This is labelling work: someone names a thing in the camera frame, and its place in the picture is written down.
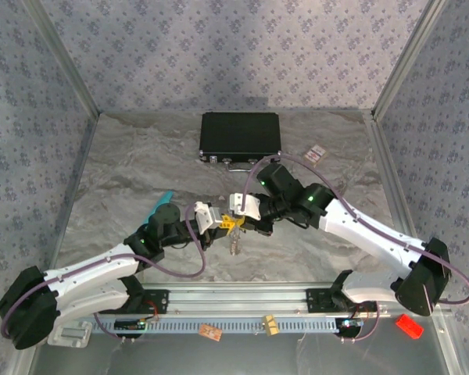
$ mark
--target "black case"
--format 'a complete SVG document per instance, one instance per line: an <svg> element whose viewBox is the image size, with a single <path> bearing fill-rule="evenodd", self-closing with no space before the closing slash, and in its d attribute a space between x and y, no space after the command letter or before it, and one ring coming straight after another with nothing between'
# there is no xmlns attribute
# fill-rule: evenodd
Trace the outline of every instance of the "black case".
<svg viewBox="0 0 469 375"><path fill-rule="evenodd" d="M206 163L254 163L281 151L276 113L208 112L202 117L200 159Z"/></svg>

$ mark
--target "red block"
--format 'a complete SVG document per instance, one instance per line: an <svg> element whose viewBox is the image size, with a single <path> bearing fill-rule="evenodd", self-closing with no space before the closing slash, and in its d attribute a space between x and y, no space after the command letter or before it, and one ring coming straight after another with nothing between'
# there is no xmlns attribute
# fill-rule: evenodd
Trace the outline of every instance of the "red block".
<svg viewBox="0 0 469 375"><path fill-rule="evenodd" d="M396 326L401 328L401 330L408 334L411 338L419 338L424 332L424 328L415 323L415 321L406 314L402 314L397 319Z"/></svg>

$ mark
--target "gray marble surface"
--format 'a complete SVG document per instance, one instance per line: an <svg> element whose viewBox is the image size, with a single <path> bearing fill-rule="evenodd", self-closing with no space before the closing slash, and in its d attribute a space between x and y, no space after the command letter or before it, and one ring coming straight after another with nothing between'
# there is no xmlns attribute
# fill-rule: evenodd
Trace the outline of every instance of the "gray marble surface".
<svg viewBox="0 0 469 375"><path fill-rule="evenodd" d="M360 112L281 112L284 152L303 155L318 143L328 157L317 166L351 204L392 226ZM195 201L226 206L242 191L247 173L198 159L201 113L103 114L85 165L61 247L58 266L109 250L142 224L168 190L185 207ZM284 162L303 184L316 181L309 171ZM262 192L256 182L252 192ZM383 265L346 241L320 230L290 223L275 226L272 237L242 234L242 252L232 256L223 238L206 253L204 281L332 281L341 270L379 270ZM168 248L160 263L183 273L199 269L194 245ZM141 274L146 282L177 280L158 270Z"/></svg>

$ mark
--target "small orange object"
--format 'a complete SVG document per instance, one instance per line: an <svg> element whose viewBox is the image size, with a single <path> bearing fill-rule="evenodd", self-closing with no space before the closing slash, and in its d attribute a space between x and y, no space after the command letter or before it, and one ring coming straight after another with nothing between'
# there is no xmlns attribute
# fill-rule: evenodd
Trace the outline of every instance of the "small orange object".
<svg viewBox="0 0 469 375"><path fill-rule="evenodd" d="M396 320L396 326L401 328L401 330L407 335L409 335L411 338L419 338L424 332L424 328L419 324L415 323L415 320L410 318L407 314L402 314Z"/></svg>
<svg viewBox="0 0 469 375"><path fill-rule="evenodd" d="M200 330L198 331L198 333L205 338L219 341L220 336L222 335L222 330L220 330L219 328L209 326L208 324L202 324L200 326Z"/></svg>

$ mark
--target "patterned wallpaper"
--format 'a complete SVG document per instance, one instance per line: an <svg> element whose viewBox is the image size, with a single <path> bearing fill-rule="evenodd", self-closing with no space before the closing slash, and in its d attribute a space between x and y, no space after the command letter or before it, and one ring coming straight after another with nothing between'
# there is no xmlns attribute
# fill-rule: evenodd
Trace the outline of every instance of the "patterned wallpaper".
<svg viewBox="0 0 469 375"><path fill-rule="evenodd" d="M91 126L20 2L0 2L0 298L46 265ZM0 374L12 345L0 336Z"/></svg>
<svg viewBox="0 0 469 375"><path fill-rule="evenodd" d="M449 2L381 124L419 235L469 275L469 0ZM469 305L453 311L469 353Z"/></svg>
<svg viewBox="0 0 469 375"><path fill-rule="evenodd" d="M98 107L371 108L427 0L42 0Z"/></svg>

